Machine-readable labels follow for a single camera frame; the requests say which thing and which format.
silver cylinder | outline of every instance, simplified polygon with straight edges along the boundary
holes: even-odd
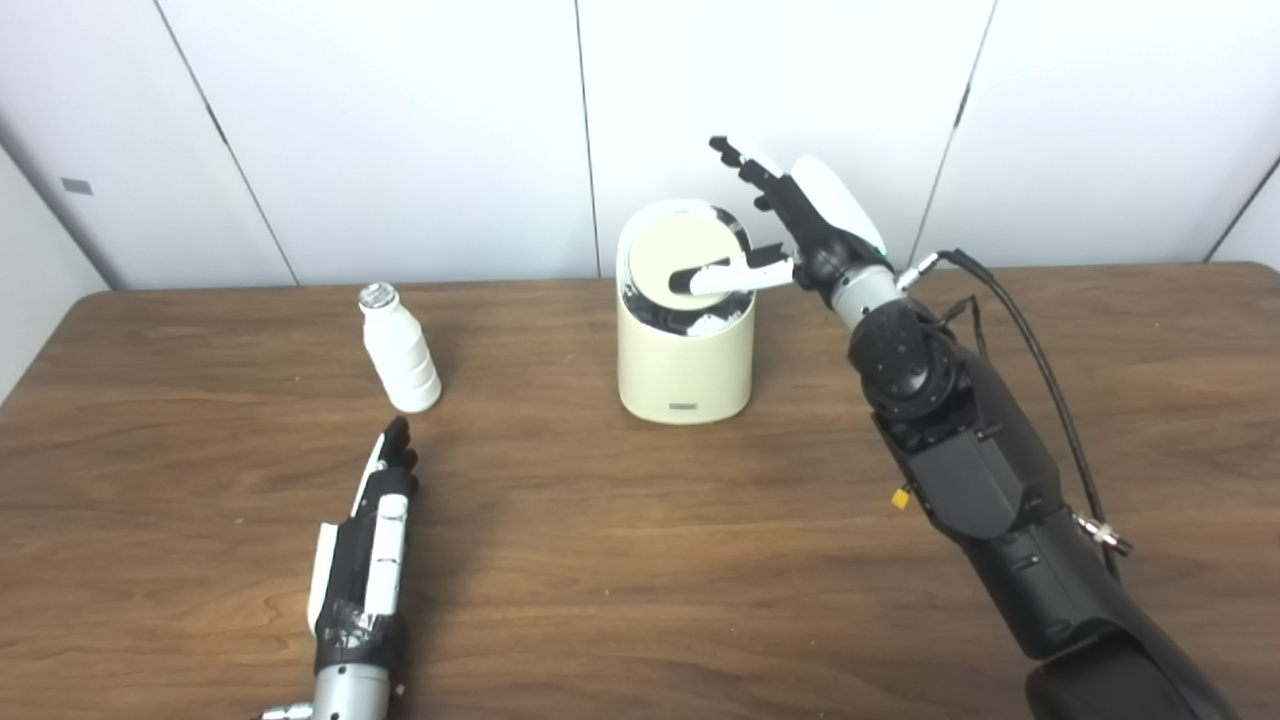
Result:
[[[312,720],[385,720],[392,685],[376,665],[330,665],[316,675]]]
[[[831,295],[831,309],[852,331],[872,310],[905,296],[897,288],[892,270],[884,265],[870,265],[841,278]]]

white bottle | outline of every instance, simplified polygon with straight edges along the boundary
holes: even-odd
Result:
[[[365,350],[387,388],[387,397],[402,413],[421,413],[440,398],[440,375],[422,337],[422,325],[399,304],[388,283],[360,291],[365,314]]]

cable connector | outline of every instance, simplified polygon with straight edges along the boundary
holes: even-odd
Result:
[[[897,290],[906,292],[913,284],[915,284],[925,273],[933,269],[942,258],[937,252],[931,252],[928,258],[920,260],[914,268],[908,268],[897,277]]]
[[[1089,536],[1093,542],[1110,547],[1124,557],[1129,557],[1129,553],[1133,552],[1133,544],[1117,536],[1116,532],[1111,529],[1111,525],[1098,523],[1093,518],[1085,518],[1079,512],[1071,512],[1071,518],[1075,519],[1075,524],[1079,525],[1080,530]]]

black cable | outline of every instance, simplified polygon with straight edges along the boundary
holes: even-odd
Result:
[[[1014,324],[1018,325],[1018,332],[1021,333],[1023,340],[1027,341],[1027,348],[1030,350],[1032,357],[1036,360],[1036,365],[1039,368],[1041,375],[1044,377],[1044,384],[1048,386],[1048,393],[1053,398],[1053,406],[1057,409],[1057,418],[1062,421],[1062,430],[1066,433],[1066,443],[1071,447],[1071,457],[1075,460],[1075,469],[1080,473],[1080,484],[1084,486],[1084,497],[1089,503],[1089,514],[1098,523],[1106,523],[1106,515],[1102,512],[1102,498],[1098,496],[1098,488],[1093,483],[1093,473],[1089,470],[1089,461],[1084,457],[1084,446],[1080,443],[1080,436],[1075,432],[1075,421],[1071,419],[1071,410],[1066,406],[1066,398],[1062,396],[1062,388],[1057,384],[1057,378],[1053,375],[1053,369],[1048,365],[1048,357],[1044,355],[1044,348],[1041,347],[1038,340],[1036,340],[1036,333],[1032,332],[1030,324],[1027,323],[1027,318],[1023,316],[1021,310],[1018,309],[1018,304],[1009,292],[1000,284],[996,275],[991,274],[982,263],[970,258],[964,250],[942,250],[938,251],[938,258],[951,263],[952,265],[965,270],[970,275],[978,279],[982,284],[987,286],[992,293],[1000,300],[1009,311],[1010,318],[1014,319]],[[1120,580],[1120,568],[1116,566],[1116,560],[1110,547],[1102,546],[1102,560],[1107,566],[1107,571],[1111,577]]]
[[[983,334],[982,332],[982,311],[978,309],[977,295],[970,295],[969,297],[965,297],[960,302],[952,305],[950,310],[947,310],[946,313],[942,314],[941,318],[938,318],[938,327],[940,328],[947,327],[951,323],[951,320],[959,318],[960,314],[965,311],[965,309],[970,310],[973,314],[973,340],[975,343],[978,343],[978,355],[986,357],[987,336]]]

black robotic arm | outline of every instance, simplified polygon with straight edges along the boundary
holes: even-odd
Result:
[[[895,275],[874,225],[824,165],[806,158],[781,174],[724,137],[712,147],[740,168],[762,192],[756,208],[776,211],[791,236],[753,254],[790,263],[795,282],[820,295],[852,332],[849,361],[906,487],[929,523],[964,551],[1023,652],[1046,661],[1027,679],[1032,714],[1236,719],[1204,673],[1108,574],[1097,548],[1126,553],[1128,543],[1064,501],[1057,464],[996,369],[906,293],[940,259],[986,269],[952,251]],[[671,286],[721,292],[763,287],[765,275],[778,273],[748,258],[675,273]]]

